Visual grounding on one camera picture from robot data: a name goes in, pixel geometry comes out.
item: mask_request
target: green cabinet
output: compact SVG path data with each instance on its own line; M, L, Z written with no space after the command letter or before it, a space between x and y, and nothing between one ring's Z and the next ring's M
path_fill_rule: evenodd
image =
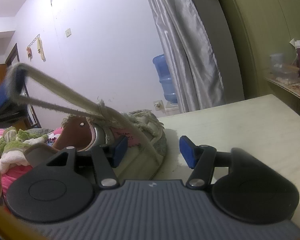
M269 94L264 74L270 57L295 58L292 38L300 39L300 0L219 0L234 40L245 98Z

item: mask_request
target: curtain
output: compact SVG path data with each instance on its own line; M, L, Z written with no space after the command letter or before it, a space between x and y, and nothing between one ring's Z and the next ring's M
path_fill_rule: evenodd
M192 0L148 0L181 113L225 103L221 74Z

